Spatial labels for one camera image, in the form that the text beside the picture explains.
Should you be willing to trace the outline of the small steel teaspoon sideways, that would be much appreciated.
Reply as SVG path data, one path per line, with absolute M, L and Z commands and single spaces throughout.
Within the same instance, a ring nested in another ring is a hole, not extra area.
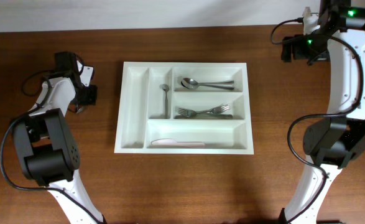
M 167 119 L 169 116 L 169 99 L 168 99 L 169 86 L 167 84 L 161 84 L 160 88 L 164 91 L 164 117 L 165 119 Z

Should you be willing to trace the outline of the pink plastic knife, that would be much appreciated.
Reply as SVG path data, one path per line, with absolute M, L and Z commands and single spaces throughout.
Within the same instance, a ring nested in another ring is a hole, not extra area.
M 174 139 L 157 139 L 151 142 L 153 146 L 167 146 L 167 147 L 186 147 L 186 148 L 205 148 L 203 142 L 179 142 Z

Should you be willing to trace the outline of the steel fork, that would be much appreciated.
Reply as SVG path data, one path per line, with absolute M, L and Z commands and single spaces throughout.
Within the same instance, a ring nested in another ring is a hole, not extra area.
M 214 113 L 212 110 L 194 111 L 184 108 L 178 108 L 177 112 L 178 115 L 176 115 L 175 118 L 195 118 L 197 116 L 208 116 L 211 118 L 219 119 L 233 119 L 233 115 L 231 114 Z
M 217 107 L 214 107 L 214 108 L 211 108 L 208 110 L 197 111 L 197 113 L 198 114 L 221 114 L 230 109 L 231 109 L 231 107 L 229 105 L 219 105 Z

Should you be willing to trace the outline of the small steel teaspoon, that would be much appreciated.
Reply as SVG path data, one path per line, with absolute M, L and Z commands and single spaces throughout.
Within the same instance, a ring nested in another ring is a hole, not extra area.
M 82 106 L 80 108 L 77 108 L 76 109 L 76 114 L 80 114 L 80 113 L 84 112 L 84 110 L 86 110 L 86 107 L 85 106 Z

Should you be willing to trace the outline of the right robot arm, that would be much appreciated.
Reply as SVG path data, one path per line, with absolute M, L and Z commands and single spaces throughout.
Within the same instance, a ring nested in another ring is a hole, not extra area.
M 315 223 L 336 177 L 365 151 L 365 8 L 347 0 L 321 0 L 297 22 L 303 33 L 280 41 L 284 62 L 329 62 L 330 99 L 325 114 L 311 114 L 303 136 L 304 170 L 279 223 Z

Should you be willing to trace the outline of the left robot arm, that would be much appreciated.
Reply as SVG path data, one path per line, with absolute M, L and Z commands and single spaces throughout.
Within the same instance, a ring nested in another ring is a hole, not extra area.
M 3 176 L 17 190 L 49 192 L 70 223 L 105 223 L 81 181 L 78 145 L 65 119 L 71 105 L 78 114 L 96 103 L 98 88 L 90 83 L 95 70 L 73 52 L 58 52 L 54 58 L 54 69 L 39 72 L 42 88 L 35 105 L 6 131 L 23 175 L 37 186 L 22 187 Z

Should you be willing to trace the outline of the white plastic cutlery tray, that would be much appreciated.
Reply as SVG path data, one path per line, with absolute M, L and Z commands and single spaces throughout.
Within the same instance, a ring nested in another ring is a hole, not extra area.
M 164 91 L 169 86 L 169 116 Z M 229 105 L 233 119 L 175 118 L 177 109 L 208 110 Z M 153 146 L 157 139 L 203 142 L 205 148 Z M 254 153 L 246 63 L 125 62 L 115 153 Z

